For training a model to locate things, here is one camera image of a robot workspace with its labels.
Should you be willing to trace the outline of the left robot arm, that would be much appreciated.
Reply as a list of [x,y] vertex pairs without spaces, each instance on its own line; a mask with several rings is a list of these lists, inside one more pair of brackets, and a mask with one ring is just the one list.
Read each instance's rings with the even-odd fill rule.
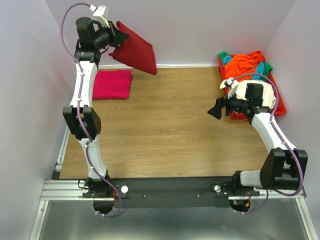
[[75,25],[78,40],[71,56],[76,64],[76,82],[71,102],[63,108],[62,115],[85,155],[88,177],[83,189],[94,197],[118,197],[119,192],[111,184],[102,159],[99,144],[102,123],[93,108],[93,89],[101,55],[109,47],[122,46],[129,36],[119,31],[112,22],[104,26],[89,17],[78,18]]

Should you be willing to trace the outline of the dark red t shirt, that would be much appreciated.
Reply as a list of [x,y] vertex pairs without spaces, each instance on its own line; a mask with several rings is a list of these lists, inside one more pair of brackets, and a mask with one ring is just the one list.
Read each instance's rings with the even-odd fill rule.
[[114,51],[108,55],[126,66],[156,75],[156,57],[152,44],[129,29],[121,21],[116,22],[116,27],[122,33],[128,35],[128,39],[120,47],[115,47]]

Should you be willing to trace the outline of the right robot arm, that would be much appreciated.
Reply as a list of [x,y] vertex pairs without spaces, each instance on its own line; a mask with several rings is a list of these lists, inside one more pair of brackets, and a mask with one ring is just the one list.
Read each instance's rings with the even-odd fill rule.
[[230,191],[241,196],[247,192],[248,187],[253,187],[273,190],[287,197],[299,194],[303,188],[308,154],[297,149],[286,138],[272,110],[263,105],[263,84],[248,83],[244,99],[236,95],[238,86],[236,80],[224,80],[221,87],[228,88],[228,93],[216,99],[208,114],[218,120],[222,118],[222,109],[225,109],[227,116],[232,113],[243,114],[261,137],[268,156],[260,170],[235,172]]

